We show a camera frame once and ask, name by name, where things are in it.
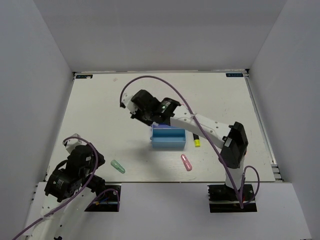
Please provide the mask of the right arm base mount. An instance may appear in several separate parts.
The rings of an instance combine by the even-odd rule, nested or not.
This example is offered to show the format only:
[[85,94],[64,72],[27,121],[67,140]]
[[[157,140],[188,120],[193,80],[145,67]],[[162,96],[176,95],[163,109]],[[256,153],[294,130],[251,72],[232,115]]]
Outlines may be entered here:
[[213,184],[208,185],[207,189],[210,213],[255,213],[258,211],[254,188],[251,184],[245,184],[243,187],[243,208],[240,207],[233,188],[224,184]]

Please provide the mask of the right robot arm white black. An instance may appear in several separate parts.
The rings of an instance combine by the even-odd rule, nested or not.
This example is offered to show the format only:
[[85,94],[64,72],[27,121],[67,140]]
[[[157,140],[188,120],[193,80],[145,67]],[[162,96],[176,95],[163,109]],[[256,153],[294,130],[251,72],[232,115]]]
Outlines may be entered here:
[[244,158],[249,142],[241,123],[225,124],[190,113],[186,105],[169,97],[159,101],[143,89],[134,95],[125,94],[121,103],[128,108],[131,118],[148,126],[164,124],[207,139],[218,149],[218,159],[225,167],[226,195],[233,200],[243,195]]

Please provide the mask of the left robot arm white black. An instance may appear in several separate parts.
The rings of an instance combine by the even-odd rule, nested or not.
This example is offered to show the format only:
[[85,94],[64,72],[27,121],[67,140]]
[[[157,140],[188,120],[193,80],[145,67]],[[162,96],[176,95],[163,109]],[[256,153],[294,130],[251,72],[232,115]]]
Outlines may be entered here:
[[76,219],[90,204],[90,197],[99,200],[105,196],[105,180],[93,174],[105,164],[97,150],[82,141],[65,143],[69,153],[51,173],[44,189],[47,197],[57,203],[45,203],[48,211],[58,208],[34,226],[29,240],[66,240]]

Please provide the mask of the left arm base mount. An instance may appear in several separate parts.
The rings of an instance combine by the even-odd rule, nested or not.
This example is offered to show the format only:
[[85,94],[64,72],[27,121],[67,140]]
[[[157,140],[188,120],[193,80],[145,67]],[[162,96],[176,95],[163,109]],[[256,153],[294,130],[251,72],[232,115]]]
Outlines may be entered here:
[[95,195],[94,201],[84,210],[94,213],[117,213],[120,210],[121,183],[106,183]]

